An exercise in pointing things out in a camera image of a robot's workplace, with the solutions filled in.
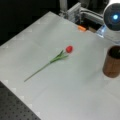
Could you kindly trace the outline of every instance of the green stem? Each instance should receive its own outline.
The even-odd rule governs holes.
[[[27,80],[29,80],[31,77],[33,77],[35,74],[37,74],[38,72],[42,71],[44,68],[46,68],[48,65],[50,65],[51,63],[47,63],[46,65],[44,65],[41,69],[39,69],[38,71],[36,71],[34,74],[32,74],[30,77],[28,77],[27,79],[25,79],[24,82],[26,82]]]

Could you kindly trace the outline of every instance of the table surface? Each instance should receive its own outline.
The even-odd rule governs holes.
[[[24,82],[68,45],[67,59]],[[118,120],[120,77],[102,72],[110,46],[49,12],[0,47],[0,80],[42,120]]]

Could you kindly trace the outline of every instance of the flower stem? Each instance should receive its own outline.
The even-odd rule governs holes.
[[[47,63],[46,65],[44,65],[41,69],[39,69],[38,71],[36,71],[34,74],[32,74],[30,77],[28,77],[24,82],[26,82],[27,80],[29,80],[31,77],[33,77],[35,74],[37,74],[38,72],[42,71],[44,68],[46,68],[48,65],[50,65],[51,63]]]
[[[29,80],[31,77],[33,77],[35,74],[37,74],[38,72],[42,71],[44,68],[46,68],[48,65],[58,61],[58,60],[62,60],[64,58],[68,57],[68,55],[66,54],[66,52],[64,52],[63,50],[55,57],[53,58],[49,63],[47,63],[46,65],[44,65],[41,69],[39,69],[38,71],[36,71],[35,73],[33,73],[30,77],[28,77],[27,79],[25,79],[24,82],[26,82],[27,80]]]

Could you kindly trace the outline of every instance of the brown cup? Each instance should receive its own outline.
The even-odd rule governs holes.
[[[110,78],[115,78],[120,74],[120,46],[113,46],[108,50],[103,73]]]

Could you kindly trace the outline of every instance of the flower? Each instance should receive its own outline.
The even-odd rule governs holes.
[[[38,72],[42,71],[44,68],[46,68],[48,65],[58,61],[58,60],[62,60],[68,57],[67,53],[71,53],[73,50],[72,46],[68,46],[66,48],[66,52],[64,52],[64,50],[62,50],[55,58],[53,58],[51,61],[49,61],[46,65],[44,65],[42,68],[40,68],[38,71],[36,71],[35,73],[33,73],[30,77],[28,77],[27,79],[25,79],[24,82],[26,82],[27,80],[29,80],[31,77],[33,77],[35,74],[37,74]]]

